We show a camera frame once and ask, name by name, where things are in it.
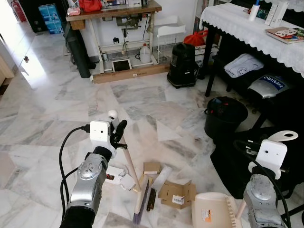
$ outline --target label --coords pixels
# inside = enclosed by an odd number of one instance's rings
[[[184,196],[175,196],[175,195],[173,195],[173,197],[172,197],[172,203],[177,203],[177,204],[183,205],[184,204],[184,200],[185,200]]]
[[[275,78],[270,76],[264,76],[260,80],[267,81],[272,84],[277,90],[283,89],[285,84],[283,82],[277,81]]]
[[[202,209],[201,210],[201,217],[205,222],[211,222],[211,210]]]

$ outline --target wooden workbench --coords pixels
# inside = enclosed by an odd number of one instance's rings
[[[152,53],[153,30],[154,30],[154,14],[155,14],[155,12],[159,12],[161,10],[162,10],[162,7],[157,2],[155,2],[154,0],[151,0],[151,1],[148,1],[147,6],[128,7],[126,5],[126,7],[123,8],[123,9],[104,9],[104,10],[101,10],[101,11],[94,11],[94,12],[82,12],[79,15],[67,16],[66,17],[66,20],[71,23],[71,27],[72,27],[73,30],[85,29],[86,28],[86,23],[85,22],[86,21],[88,22],[88,25],[90,27],[92,37],[93,37],[93,40],[94,40],[95,49],[97,51],[99,62],[100,62],[100,74],[93,76],[94,81],[96,83],[111,81],[111,78],[113,78],[113,81],[114,81],[114,80],[117,80],[119,78],[126,79],[126,78],[130,78],[130,77],[135,77],[134,75],[138,75],[138,76],[149,75],[149,73],[145,72],[143,74],[142,70],[137,73],[136,70],[140,70],[140,68],[139,69],[132,69],[132,70],[128,70],[128,71],[119,71],[119,72],[115,72],[115,73],[105,73],[104,72],[103,59],[102,59],[102,52],[103,51],[106,52],[108,50],[107,49],[103,50],[103,48],[101,46],[99,46],[98,39],[97,39],[95,30],[94,30],[94,26],[92,24],[92,19],[121,17],[121,16],[126,16],[126,15],[132,15],[132,14],[150,13],[150,19],[151,19],[150,27],[151,27],[152,32],[150,33],[150,39],[148,40],[147,43],[148,43],[148,45],[150,45],[150,52]],[[143,46],[142,43],[137,42],[136,44],[131,44],[131,42],[128,42],[128,45],[130,45],[130,46],[132,45],[132,47],[140,48],[140,47]],[[158,63],[156,62],[155,58],[152,57],[152,59],[153,59],[153,63],[155,65],[154,66],[149,66],[148,71],[151,71],[152,74],[153,73],[157,74],[157,73],[168,71],[168,66],[163,66],[163,67],[157,66]]]

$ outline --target wooden board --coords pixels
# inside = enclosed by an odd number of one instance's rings
[[[71,26],[73,30],[80,30],[86,28],[86,20],[75,20],[71,21]]]
[[[128,78],[142,77],[147,75],[155,75],[169,71],[169,64],[153,65],[143,68],[118,71],[113,73],[98,74],[93,76],[95,84],[124,80]]]
[[[137,13],[151,13],[161,11],[162,7],[157,2],[151,0],[148,2],[148,6],[142,7],[127,7],[124,9],[112,9],[112,10],[101,10],[94,12],[82,12],[79,15],[67,16],[67,21],[75,20],[85,20],[85,19],[94,19],[94,18],[108,18],[108,17],[117,17],[124,15],[131,15]]]

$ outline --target red bag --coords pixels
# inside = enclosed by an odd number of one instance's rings
[[[185,44],[192,44],[193,46],[205,45],[204,37],[207,36],[208,30],[201,32],[194,32],[193,35],[186,36],[184,39]]]
[[[102,7],[100,0],[79,0],[79,7],[84,12],[99,11]]]

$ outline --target white plastic basket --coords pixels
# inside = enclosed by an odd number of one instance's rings
[[[242,228],[242,222],[236,218],[236,213],[234,198],[223,193],[200,193],[192,202],[194,228]]]
[[[153,55],[159,64],[170,62],[172,49],[181,43],[186,33],[184,25],[178,16],[169,16],[154,21],[157,34],[154,38]]]

